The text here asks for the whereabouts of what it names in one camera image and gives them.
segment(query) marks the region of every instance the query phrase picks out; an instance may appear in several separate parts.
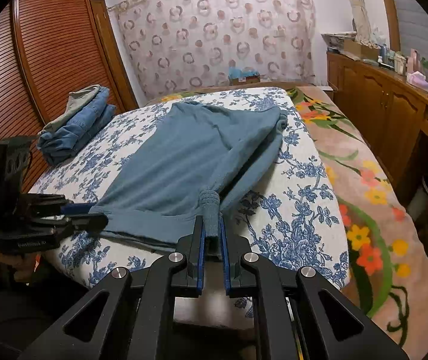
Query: wooden wardrobe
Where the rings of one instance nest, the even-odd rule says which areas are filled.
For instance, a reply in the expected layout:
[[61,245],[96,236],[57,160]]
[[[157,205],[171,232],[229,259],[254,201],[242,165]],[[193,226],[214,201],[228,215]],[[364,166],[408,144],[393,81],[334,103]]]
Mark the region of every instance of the wooden wardrobe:
[[[12,0],[5,7],[0,14],[0,139],[36,135],[65,111],[69,92],[92,84],[110,89],[109,103],[117,113],[138,108],[105,3]],[[46,169],[33,148],[24,191]]]

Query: blue sweater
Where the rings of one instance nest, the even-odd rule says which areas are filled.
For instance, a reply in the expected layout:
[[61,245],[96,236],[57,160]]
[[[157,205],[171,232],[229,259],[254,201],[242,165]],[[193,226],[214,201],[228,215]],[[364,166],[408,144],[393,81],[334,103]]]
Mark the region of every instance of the blue sweater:
[[90,212],[104,212],[103,236],[172,251],[202,215],[207,237],[217,237],[227,215],[277,158],[287,116],[175,103],[123,166]]
[[55,132],[43,132],[37,148],[49,165],[74,157],[114,117],[115,105],[107,105],[109,88],[100,87],[95,98]]

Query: flowered blanket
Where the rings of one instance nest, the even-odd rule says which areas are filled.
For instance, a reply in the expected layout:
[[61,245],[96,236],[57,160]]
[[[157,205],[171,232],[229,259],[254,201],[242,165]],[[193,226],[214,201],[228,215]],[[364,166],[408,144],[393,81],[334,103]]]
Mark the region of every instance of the flowered blanket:
[[[189,100],[252,111],[278,105],[287,112],[288,127],[277,161],[241,200],[235,215],[226,218],[226,226],[278,266],[314,266],[336,287],[343,287],[348,282],[348,245],[341,213],[314,142],[288,94],[280,88],[251,88]],[[117,115],[74,159],[42,175],[31,192],[62,193],[77,203],[97,202],[172,103]],[[64,240],[46,257],[58,270],[91,287],[115,266],[140,269],[160,255],[83,232]],[[174,318],[197,325],[251,328],[252,301],[226,297],[222,265],[207,264],[203,295],[178,298]]]
[[342,292],[411,359],[421,359],[428,351],[428,258],[416,228],[361,135],[329,97],[316,87],[288,93],[339,202],[351,277]]

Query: gray cloth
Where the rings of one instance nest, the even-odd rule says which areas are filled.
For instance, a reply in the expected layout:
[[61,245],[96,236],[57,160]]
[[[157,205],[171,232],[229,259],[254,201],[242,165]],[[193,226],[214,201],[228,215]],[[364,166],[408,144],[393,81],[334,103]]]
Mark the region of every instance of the gray cloth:
[[39,134],[44,132],[56,132],[66,122],[79,112],[85,105],[97,95],[100,90],[100,85],[91,85],[77,92],[69,92],[69,100],[65,112],[56,119],[47,123]]
[[105,237],[172,251],[202,215],[217,237],[227,215],[277,158],[287,116],[175,103],[90,212],[104,212]]

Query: white floral bedspread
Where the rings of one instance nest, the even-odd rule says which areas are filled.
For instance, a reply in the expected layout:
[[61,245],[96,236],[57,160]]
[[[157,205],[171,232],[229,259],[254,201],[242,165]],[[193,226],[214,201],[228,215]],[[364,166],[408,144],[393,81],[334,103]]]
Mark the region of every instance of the white floral bedspread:
[[[314,142],[287,93],[274,87],[251,88],[182,100],[186,99],[255,111],[277,104],[288,111],[288,127],[277,161],[242,199],[226,226],[233,226],[249,239],[253,251],[278,266],[314,266],[336,287],[344,286],[348,281],[348,245],[339,207]],[[76,203],[97,202],[123,164],[155,132],[172,104],[117,115],[74,159],[42,175],[31,192],[61,193]],[[91,238],[85,232],[46,253],[59,271],[89,287],[115,266],[140,269],[158,257],[118,241]],[[225,296],[220,264],[208,263],[205,275],[204,293],[199,299],[176,300],[175,319],[198,325],[252,327],[250,299]]]

